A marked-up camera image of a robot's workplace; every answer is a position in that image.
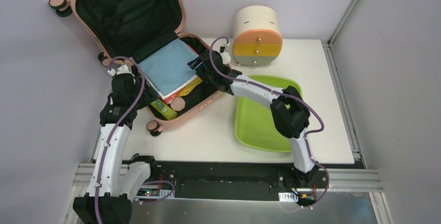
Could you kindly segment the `white peace daisy shirt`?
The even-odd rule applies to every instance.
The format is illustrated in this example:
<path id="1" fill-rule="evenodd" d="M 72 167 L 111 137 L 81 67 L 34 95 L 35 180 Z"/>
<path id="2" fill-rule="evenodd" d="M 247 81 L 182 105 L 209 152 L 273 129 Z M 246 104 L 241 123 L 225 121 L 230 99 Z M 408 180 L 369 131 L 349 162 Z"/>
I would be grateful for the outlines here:
<path id="1" fill-rule="evenodd" d="M 182 89 L 184 89 L 186 86 L 188 86 L 189 84 L 193 83 L 194 81 L 201 81 L 201 79 L 197 76 L 194 75 L 192 76 L 190 79 L 188 79 L 187 81 L 185 81 L 183 84 L 181 84 L 180 86 L 178 86 L 177 88 L 175 88 L 173 91 L 171 91 L 168 94 L 163 94 L 162 91 L 159 92 L 159 96 L 161 97 L 161 99 L 166 99 L 174 94 L 176 94 L 177 92 L 181 91 Z"/>

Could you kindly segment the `green plastic tray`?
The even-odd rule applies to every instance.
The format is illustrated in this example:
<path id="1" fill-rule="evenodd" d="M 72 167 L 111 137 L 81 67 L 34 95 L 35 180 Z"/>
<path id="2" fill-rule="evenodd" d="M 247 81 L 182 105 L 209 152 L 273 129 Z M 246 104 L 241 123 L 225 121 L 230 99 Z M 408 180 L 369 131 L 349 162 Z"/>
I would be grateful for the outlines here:
<path id="1" fill-rule="evenodd" d="M 287 78 L 272 75 L 239 75 L 231 85 L 238 97 L 235 115 L 235 135 L 250 148 L 290 153 L 289 139 L 276 130 L 270 105 L 287 89 L 302 97 L 300 85 Z"/>

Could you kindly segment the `red white tie-dye cloth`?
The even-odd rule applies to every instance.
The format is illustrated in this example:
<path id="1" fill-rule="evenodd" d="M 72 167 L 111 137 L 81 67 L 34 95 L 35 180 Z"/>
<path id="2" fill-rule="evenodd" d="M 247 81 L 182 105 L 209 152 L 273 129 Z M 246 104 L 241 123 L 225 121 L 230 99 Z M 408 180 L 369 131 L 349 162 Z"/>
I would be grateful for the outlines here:
<path id="1" fill-rule="evenodd" d="M 175 93 L 169 95 L 168 97 L 165 97 L 165 96 L 162 97 L 161 95 L 159 95 L 159 100 L 161 100 L 165 104 L 171 104 L 179 94 L 180 94 L 180 91 L 175 92 Z"/>

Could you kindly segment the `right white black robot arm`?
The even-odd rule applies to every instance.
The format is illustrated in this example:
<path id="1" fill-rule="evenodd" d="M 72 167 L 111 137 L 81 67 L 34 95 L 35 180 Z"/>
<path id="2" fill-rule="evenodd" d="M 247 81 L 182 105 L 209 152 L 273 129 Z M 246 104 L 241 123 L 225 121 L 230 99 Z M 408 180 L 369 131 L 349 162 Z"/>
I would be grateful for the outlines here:
<path id="1" fill-rule="evenodd" d="M 250 99 L 267 108 L 271 112 L 275 129 L 289 141 L 296 183 L 307 188 L 316 181 L 319 166 L 307 140 L 310 133 L 309 118 L 314 111 L 295 87 L 271 87 L 258 82 L 223 64 L 222 55 L 217 51 L 206 50 L 187 65 L 203 82 L 213 85 L 217 90 Z"/>

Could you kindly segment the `light blue cloth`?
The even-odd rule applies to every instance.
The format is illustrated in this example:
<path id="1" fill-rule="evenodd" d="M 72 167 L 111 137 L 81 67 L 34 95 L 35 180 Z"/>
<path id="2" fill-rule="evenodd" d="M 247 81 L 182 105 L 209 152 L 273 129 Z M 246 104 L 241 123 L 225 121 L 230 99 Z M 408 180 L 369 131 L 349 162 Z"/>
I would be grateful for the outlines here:
<path id="1" fill-rule="evenodd" d="M 139 65 L 149 83 L 165 95 L 196 74 L 187 63 L 198 56 L 185 42 L 175 39 Z"/>

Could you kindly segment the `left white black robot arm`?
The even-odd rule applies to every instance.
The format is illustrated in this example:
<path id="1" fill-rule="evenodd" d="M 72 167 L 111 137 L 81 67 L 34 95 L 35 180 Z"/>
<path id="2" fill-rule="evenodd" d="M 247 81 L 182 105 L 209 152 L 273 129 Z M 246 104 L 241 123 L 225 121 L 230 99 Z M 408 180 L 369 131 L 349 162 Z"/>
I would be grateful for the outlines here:
<path id="1" fill-rule="evenodd" d="M 154 184 L 159 171 L 145 161 L 134 162 L 120 176 L 123 153 L 137 111 L 154 99 L 140 77 L 132 73 L 113 76 L 112 91 L 100 112 L 98 156 L 83 196 L 74 199 L 73 210 L 83 223 L 129 223 L 132 202 L 144 182 Z"/>

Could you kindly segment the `pink hard-shell suitcase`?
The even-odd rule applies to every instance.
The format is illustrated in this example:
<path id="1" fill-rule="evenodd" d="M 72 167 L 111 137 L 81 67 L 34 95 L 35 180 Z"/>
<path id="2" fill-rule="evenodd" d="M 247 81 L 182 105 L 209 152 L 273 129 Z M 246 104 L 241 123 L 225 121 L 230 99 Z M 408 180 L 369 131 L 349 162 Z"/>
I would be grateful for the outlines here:
<path id="1" fill-rule="evenodd" d="M 140 76 L 159 94 L 144 75 L 140 63 L 175 39 L 185 42 L 198 55 L 209 46 L 193 34 L 182 34 L 185 12 L 181 0 L 49 0 L 49 6 L 60 17 L 75 14 L 95 39 L 102 52 L 98 59 L 104 66 L 129 65 L 134 76 Z M 181 97 L 186 106 L 173 120 L 166 120 L 150 104 L 155 118 L 153 136 L 161 127 L 181 125 L 223 92 L 202 81 L 190 94 Z"/>

